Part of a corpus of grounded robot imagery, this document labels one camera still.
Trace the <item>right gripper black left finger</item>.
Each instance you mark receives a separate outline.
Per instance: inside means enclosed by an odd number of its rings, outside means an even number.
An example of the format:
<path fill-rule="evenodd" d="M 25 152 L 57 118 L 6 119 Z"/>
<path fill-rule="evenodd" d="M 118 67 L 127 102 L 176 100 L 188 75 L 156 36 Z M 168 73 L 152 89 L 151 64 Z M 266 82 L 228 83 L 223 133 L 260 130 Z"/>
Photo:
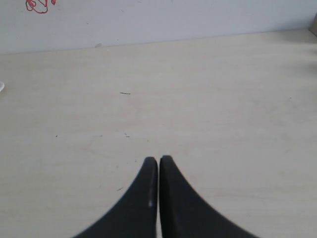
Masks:
<path fill-rule="evenodd" d="M 157 236 L 158 164 L 147 157 L 118 202 L 78 238 L 155 238 Z"/>

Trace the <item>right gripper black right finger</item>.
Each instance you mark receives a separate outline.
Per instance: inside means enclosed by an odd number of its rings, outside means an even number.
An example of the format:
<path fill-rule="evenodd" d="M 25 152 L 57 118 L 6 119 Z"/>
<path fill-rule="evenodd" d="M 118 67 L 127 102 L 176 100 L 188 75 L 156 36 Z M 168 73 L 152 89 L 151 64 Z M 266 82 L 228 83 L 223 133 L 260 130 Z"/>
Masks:
<path fill-rule="evenodd" d="M 207 204 L 171 156 L 159 163 L 159 213 L 164 238 L 254 238 Z"/>

